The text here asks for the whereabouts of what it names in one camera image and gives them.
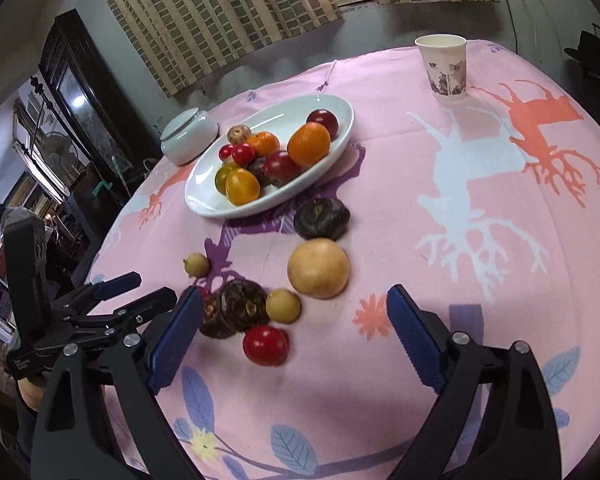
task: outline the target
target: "white paper cup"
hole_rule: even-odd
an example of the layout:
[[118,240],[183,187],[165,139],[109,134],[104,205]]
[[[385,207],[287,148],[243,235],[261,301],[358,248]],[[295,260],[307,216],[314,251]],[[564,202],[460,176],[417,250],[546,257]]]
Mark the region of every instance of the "white paper cup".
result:
[[466,39],[453,34],[431,34],[416,40],[429,84],[437,98],[466,97]]

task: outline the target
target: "tablecloth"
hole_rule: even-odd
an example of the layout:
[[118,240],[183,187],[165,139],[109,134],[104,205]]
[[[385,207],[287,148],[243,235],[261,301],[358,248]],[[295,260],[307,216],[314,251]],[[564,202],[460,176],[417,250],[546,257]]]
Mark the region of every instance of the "tablecloth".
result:
[[[351,211],[339,245],[346,290],[302,298],[291,354],[258,367],[242,336],[197,334],[157,400],[191,459],[215,479],[384,479],[435,400],[386,316],[402,283],[451,330],[508,348],[526,340],[560,428],[564,473],[600,433],[600,128],[531,64],[487,41],[468,43],[469,95],[441,104],[415,48],[317,66],[237,95],[210,111],[220,131],[311,92],[348,99],[352,143],[316,187],[251,219],[214,221],[187,209],[192,165],[163,159],[116,219],[93,281],[136,270],[142,285],[101,304],[110,312],[160,286],[195,282],[182,260],[206,253],[218,288],[245,277],[288,287],[302,241],[293,213],[306,197]],[[466,459],[487,391],[472,407],[450,466]],[[107,404],[127,461],[141,456],[112,389]]]

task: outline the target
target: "white deer print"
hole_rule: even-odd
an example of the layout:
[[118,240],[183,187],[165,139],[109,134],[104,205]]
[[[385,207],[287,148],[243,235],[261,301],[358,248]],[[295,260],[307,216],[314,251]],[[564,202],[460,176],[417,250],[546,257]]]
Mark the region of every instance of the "white deer print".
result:
[[[529,158],[509,139],[520,134],[513,129],[506,118],[481,108],[468,108],[476,112],[494,117],[500,123],[496,137],[462,141],[460,126],[451,110],[445,109],[451,120],[451,131],[448,136],[426,123],[418,115],[407,112],[420,122],[440,144],[436,153],[433,170],[433,181],[440,196],[421,195],[418,203],[427,210],[431,217],[445,229],[444,234],[427,235],[416,245],[416,249],[430,245],[427,263],[431,266],[438,263],[448,267],[451,279],[458,282],[458,258],[467,254],[474,266],[474,274],[482,287],[484,297],[493,303],[493,288],[504,282],[509,273],[506,267],[498,264],[498,256],[508,261],[507,251],[497,243],[491,234],[491,226],[501,225],[509,228],[521,240],[525,241],[532,251],[534,262],[531,272],[541,268],[546,272],[542,255],[548,256],[538,242],[527,232],[502,218],[484,215],[483,210],[472,210],[467,183],[476,178],[487,178],[500,173],[521,172],[525,164],[535,159]],[[480,247],[474,251],[469,244],[468,235],[478,231],[482,235]]]

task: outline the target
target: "bolt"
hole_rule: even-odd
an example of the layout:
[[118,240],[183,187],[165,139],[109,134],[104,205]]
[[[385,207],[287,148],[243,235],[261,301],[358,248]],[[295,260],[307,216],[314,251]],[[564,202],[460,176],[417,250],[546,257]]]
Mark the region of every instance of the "bolt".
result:
[[74,355],[78,351],[78,345],[76,343],[69,343],[62,349],[62,353],[66,356]]
[[137,332],[133,332],[131,334],[125,335],[125,338],[122,340],[125,346],[131,348],[132,346],[136,346],[140,342],[140,335]]
[[469,336],[464,332],[454,332],[454,334],[451,336],[451,339],[457,345],[466,345],[469,341],[471,341],[471,338],[469,338]]
[[528,354],[529,350],[531,350],[531,347],[525,341],[516,341],[515,345],[513,345],[513,348],[515,348],[521,354]]

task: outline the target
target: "white oval plate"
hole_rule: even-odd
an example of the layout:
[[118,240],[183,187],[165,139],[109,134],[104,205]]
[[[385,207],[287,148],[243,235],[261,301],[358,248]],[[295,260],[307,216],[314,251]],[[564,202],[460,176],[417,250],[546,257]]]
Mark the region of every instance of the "white oval plate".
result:
[[296,130],[304,124],[307,116],[324,108],[338,119],[338,135],[331,141],[327,156],[310,167],[302,175],[279,189],[267,186],[259,199],[235,206],[216,189],[214,179],[222,166],[218,158],[220,148],[228,143],[225,132],[200,156],[184,187],[184,200],[192,211],[208,218],[242,218],[266,211],[282,204],[314,184],[342,155],[351,136],[353,108],[341,97],[328,94],[312,94],[288,99],[253,114],[242,121],[254,134],[271,132],[280,140],[282,150]]

